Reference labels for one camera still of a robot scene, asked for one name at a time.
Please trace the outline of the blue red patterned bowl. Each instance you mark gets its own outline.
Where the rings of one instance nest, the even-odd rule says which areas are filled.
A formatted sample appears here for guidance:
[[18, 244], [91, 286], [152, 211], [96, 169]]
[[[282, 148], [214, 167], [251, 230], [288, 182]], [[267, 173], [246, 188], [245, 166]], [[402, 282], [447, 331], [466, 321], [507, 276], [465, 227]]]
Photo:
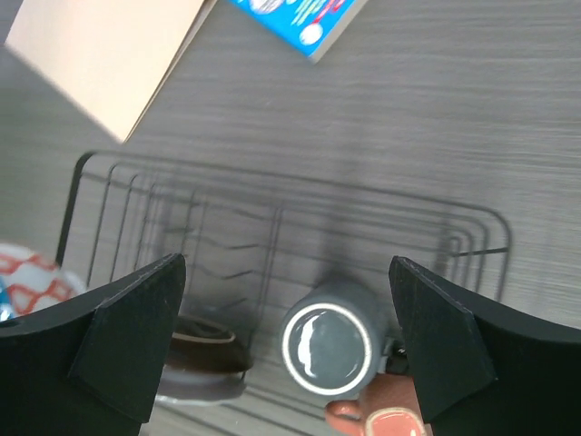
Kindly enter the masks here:
[[85, 292], [85, 282], [54, 260], [22, 245], [1, 243], [1, 322]]

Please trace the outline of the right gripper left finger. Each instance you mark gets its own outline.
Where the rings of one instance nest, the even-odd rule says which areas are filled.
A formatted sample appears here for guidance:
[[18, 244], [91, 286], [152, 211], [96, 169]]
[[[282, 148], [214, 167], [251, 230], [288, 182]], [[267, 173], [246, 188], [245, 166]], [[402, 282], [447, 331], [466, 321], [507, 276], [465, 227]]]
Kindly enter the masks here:
[[182, 301], [170, 254], [67, 302], [1, 324], [4, 435], [137, 435]]

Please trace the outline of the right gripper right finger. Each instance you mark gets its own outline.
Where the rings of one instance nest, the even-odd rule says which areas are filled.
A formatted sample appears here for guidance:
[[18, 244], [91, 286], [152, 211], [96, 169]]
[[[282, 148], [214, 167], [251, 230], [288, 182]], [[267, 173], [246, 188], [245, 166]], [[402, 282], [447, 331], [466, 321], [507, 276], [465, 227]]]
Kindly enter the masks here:
[[436, 435], [577, 435], [580, 331], [396, 256], [389, 283], [424, 422]]

